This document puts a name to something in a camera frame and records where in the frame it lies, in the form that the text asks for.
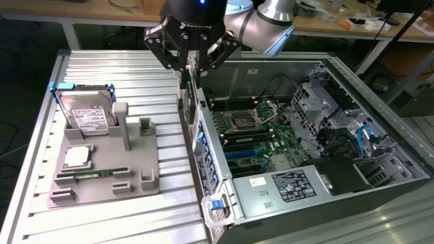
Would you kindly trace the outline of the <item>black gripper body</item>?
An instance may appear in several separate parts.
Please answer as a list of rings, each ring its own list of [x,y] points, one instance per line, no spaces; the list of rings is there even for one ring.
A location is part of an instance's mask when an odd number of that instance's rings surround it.
[[[161,12],[168,46],[176,49],[188,40],[188,52],[206,49],[225,32],[226,1],[165,1]]]

